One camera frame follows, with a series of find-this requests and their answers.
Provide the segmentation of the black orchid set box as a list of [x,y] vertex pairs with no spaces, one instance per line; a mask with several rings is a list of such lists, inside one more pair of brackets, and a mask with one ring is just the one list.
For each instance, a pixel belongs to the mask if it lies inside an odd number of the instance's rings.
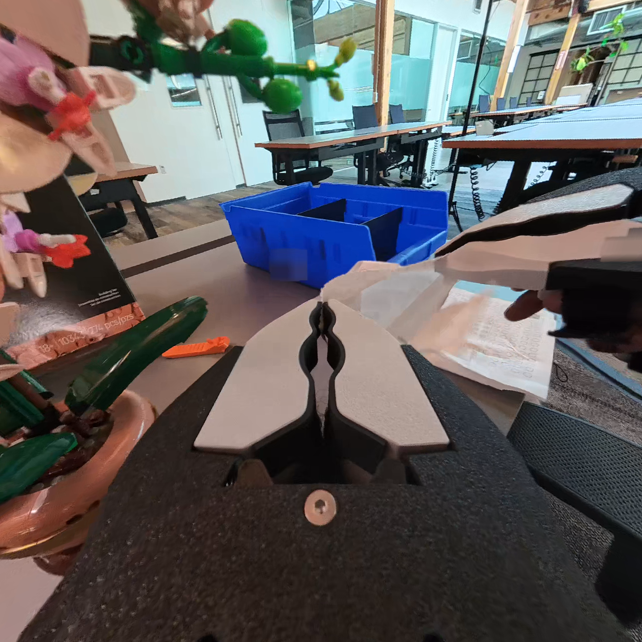
[[44,262],[47,292],[39,297],[24,278],[20,289],[4,286],[3,303],[19,306],[12,333],[2,348],[26,370],[51,365],[139,325],[145,315],[63,175],[26,194],[23,226],[37,233],[85,237],[90,254],[71,267]]

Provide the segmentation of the thin black pole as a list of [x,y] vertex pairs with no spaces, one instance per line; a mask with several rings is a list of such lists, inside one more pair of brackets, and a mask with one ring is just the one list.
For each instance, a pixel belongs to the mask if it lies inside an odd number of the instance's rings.
[[[484,48],[486,46],[486,39],[487,39],[487,31],[488,31],[488,27],[489,27],[489,22],[491,21],[491,13],[492,13],[492,10],[493,10],[492,7],[493,7],[493,1],[488,1],[488,3],[487,3],[487,11],[486,11],[486,18],[484,20],[484,27],[483,27],[483,31],[482,31],[481,36],[480,36],[479,48],[478,48],[478,51],[477,51],[476,64],[475,64],[475,67],[474,67],[474,73],[473,73],[472,81],[471,81],[471,84],[470,84],[469,101],[467,103],[467,108],[466,108],[466,111],[465,111],[465,114],[464,114],[464,119],[463,119],[463,126],[462,126],[462,133],[461,133],[462,137],[467,135],[467,130],[468,130],[469,121],[470,121],[470,114],[471,114],[471,111],[472,111],[472,104],[473,104],[473,101],[474,101],[474,95],[475,95],[475,90],[476,90],[476,85],[477,85],[477,77],[479,75],[479,68],[481,66],[481,60],[482,60],[482,57],[483,57]],[[456,228],[458,229],[458,231],[462,232],[463,228],[461,226],[460,217],[459,217],[459,214],[458,214],[458,209],[457,209],[456,202],[455,202],[455,199],[454,199],[455,190],[456,190],[456,183],[457,183],[458,176],[459,176],[459,173],[460,173],[460,163],[459,163],[460,150],[459,150],[459,148],[454,148],[453,150],[454,150],[454,156],[453,156],[454,164],[453,164],[453,167],[452,167],[453,176],[452,176],[452,180],[451,180],[451,187],[450,187],[450,190],[449,190],[449,197],[448,197],[448,212],[449,212],[449,215],[453,218],[454,223],[455,223]]]

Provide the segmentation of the hanging green plant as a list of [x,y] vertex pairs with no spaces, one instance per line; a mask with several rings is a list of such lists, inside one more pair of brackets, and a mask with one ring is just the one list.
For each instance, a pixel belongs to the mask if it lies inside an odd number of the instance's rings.
[[599,69],[604,60],[611,60],[628,49],[624,34],[624,10],[613,9],[594,14],[588,29],[588,37],[600,37],[599,41],[590,41],[582,46],[580,53],[571,60],[573,73],[582,75],[586,70]]

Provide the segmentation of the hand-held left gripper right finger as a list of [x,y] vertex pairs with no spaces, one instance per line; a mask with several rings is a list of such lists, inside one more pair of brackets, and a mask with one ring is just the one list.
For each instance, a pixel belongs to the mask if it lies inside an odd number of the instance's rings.
[[324,304],[333,372],[326,440],[340,459],[403,459],[450,439],[398,340],[335,299]]

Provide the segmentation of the blue plastic bin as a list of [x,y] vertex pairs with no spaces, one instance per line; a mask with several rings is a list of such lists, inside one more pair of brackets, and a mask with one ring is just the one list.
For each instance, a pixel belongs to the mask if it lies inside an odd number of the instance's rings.
[[447,239],[444,191],[310,182],[221,205],[245,263],[322,288],[360,261],[407,266]]

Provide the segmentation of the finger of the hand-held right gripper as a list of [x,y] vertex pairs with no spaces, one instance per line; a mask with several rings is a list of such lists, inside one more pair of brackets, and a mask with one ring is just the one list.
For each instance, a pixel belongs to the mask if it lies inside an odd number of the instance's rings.
[[604,223],[595,223],[563,234],[471,241],[435,258],[435,270],[454,281],[540,290],[552,263],[598,258],[604,240]]
[[520,205],[463,231],[435,257],[444,257],[470,243],[555,236],[597,223],[632,219],[636,217],[632,209],[635,201],[636,189],[619,183]]

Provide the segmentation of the grey desk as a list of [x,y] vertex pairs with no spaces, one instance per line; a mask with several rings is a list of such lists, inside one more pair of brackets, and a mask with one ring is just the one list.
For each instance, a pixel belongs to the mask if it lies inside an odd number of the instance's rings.
[[[266,272],[247,266],[235,242],[223,244],[229,234],[226,222],[219,221],[110,252],[146,316],[185,297],[200,296],[208,303],[208,315],[190,341],[228,336],[232,345],[243,345],[272,320],[315,299],[317,290],[274,281]],[[198,252],[178,260],[183,248]],[[105,343],[40,366],[35,375],[59,401],[69,382]],[[160,357],[130,388],[162,413],[218,358]],[[502,434],[508,433],[525,400],[524,394],[447,375],[484,410]],[[1,561],[2,641],[18,639],[61,579],[38,568],[30,558]]]

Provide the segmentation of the orange brick separator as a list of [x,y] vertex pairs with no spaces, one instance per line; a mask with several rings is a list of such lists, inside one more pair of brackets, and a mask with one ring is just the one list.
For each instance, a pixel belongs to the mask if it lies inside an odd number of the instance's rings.
[[226,352],[230,347],[230,340],[227,336],[219,336],[199,343],[183,343],[176,345],[162,353],[162,357],[168,359],[181,359],[197,356],[219,355]]

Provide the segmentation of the wood-edged office table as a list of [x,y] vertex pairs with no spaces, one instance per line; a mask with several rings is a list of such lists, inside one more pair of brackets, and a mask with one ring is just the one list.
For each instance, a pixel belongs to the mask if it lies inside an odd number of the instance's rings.
[[536,195],[641,165],[641,97],[579,108],[443,143],[458,165],[513,162],[501,213]]
[[377,153],[391,137],[398,137],[402,144],[413,145],[410,186],[420,188],[426,165],[427,143],[440,138],[442,129],[451,124],[451,121],[389,124],[339,133],[257,142],[254,146],[271,153],[275,169],[278,169],[281,163],[285,164],[287,186],[295,183],[293,161],[321,162],[344,156],[360,156],[362,161],[357,168],[358,183],[376,185]]
[[133,205],[146,237],[148,239],[158,237],[149,217],[147,205],[135,186],[135,182],[143,181],[147,176],[156,173],[155,166],[117,162],[114,176],[98,175],[89,187],[75,184],[74,190],[101,237],[117,234],[127,226],[124,202],[130,202]]

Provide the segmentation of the toy brick orchid plant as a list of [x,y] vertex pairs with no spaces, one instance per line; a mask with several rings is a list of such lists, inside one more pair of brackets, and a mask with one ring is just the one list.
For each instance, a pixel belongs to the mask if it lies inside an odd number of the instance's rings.
[[[134,36],[90,36],[90,66],[116,69],[150,81],[154,71],[235,77],[278,114],[293,112],[301,92],[288,76],[323,79],[343,99],[338,69],[354,56],[346,38],[327,66],[279,63],[266,55],[264,33],[233,20],[216,33],[204,13],[212,1],[122,1]],[[45,234],[21,226],[19,213],[1,210],[1,298],[4,286],[47,292],[44,262],[71,267],[90,254],[85,237]],[[51,394],[1,351],[1,557],[34,559],[64,574],[126,457],[149,429],[156,411],[127,386],[161,354],[187,341],[207,316],[206,301],[192,296],[121,333],[69,385],[58,405]]]

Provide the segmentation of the small white paper bag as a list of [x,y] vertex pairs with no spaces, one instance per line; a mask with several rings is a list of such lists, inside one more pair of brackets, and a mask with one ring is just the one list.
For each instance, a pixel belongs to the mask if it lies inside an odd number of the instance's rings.
[[360,261],[320,291],[323,302],[339,301],[381,325],[400,343],[411,344],[441,309],[455,285],[430,259],[410,266]]

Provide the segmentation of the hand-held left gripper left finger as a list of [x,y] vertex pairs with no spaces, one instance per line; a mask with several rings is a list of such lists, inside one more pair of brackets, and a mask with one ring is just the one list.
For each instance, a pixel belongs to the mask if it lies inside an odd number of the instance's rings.
[[258,331],[241,350],[194,441],[198,451],[250,454],[317,429],[315,383],[319,301],[310,300]]

